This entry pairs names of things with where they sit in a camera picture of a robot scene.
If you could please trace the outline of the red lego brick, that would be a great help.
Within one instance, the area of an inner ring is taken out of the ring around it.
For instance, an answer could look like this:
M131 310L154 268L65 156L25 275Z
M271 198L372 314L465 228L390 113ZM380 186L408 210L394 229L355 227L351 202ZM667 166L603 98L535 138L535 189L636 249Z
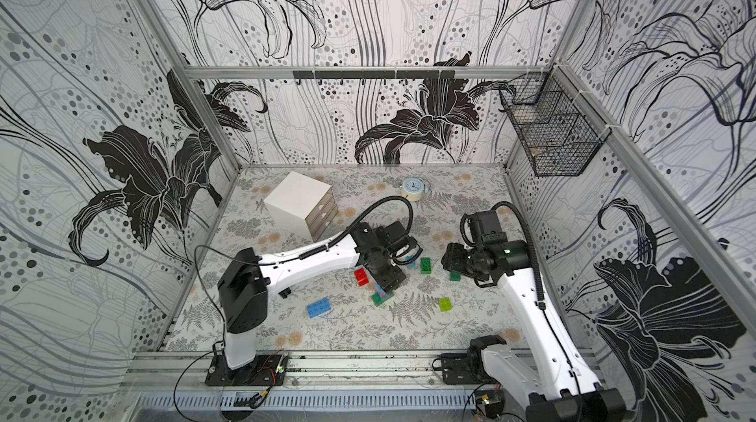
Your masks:
M358 268L357 270L355 270L354 278L356 279L356 284L359 287L366 286L369 284L369 277L366 270L364 270L364 268Z

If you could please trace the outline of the long green lego brick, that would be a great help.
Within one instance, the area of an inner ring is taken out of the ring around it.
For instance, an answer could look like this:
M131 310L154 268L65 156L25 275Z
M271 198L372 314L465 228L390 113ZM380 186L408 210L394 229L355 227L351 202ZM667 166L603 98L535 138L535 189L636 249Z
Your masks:
M376 306L376 307L380 307L380 306L381 306L381 305L383 305L383 304L384 304L385 302L387 302L388 300L390 300L390 299L392 299L392 298L394 297L395 293L394 293L394 292L391 292L391 293L392 293L392 294L391 294L390 298L381 299L381 298L379 297L378 293L377 293L377 292L375 292L375 293L373 293L373 294L372 294L372 295L370 296L370 299L371 299L371 301L372 301L372 303L373 303L373 305L374 305L374 306Z

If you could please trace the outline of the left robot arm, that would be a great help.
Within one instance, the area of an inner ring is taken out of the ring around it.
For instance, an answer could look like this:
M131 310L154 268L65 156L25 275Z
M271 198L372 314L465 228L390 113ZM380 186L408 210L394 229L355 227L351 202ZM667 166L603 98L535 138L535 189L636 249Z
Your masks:
M366 217L387 203L408 210L405 223L371 226ZM403 267L422 254L411 236L415 210L401 196L382 198L370 205L341 233L289 252L259 255L247 248L233 256L217 284L216 308L222 316L222 357L228 370L239 370L257 358L257 328L268 316L269 297L289 295L291 288L338 270L362 268L389 294L406 280Z

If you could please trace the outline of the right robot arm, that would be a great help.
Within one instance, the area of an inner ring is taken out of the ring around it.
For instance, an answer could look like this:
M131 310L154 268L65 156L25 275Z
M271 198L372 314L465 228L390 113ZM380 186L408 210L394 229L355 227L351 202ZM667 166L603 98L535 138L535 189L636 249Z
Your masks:
M535 364L505 339L487 335L468 348L468 370L484 387L497 383L528 421L620 421L626 404L605 387L571 339L545 289L531 231L519 209L501 201L460 220L462 242L447 246L444 270L499 291L515 312Z

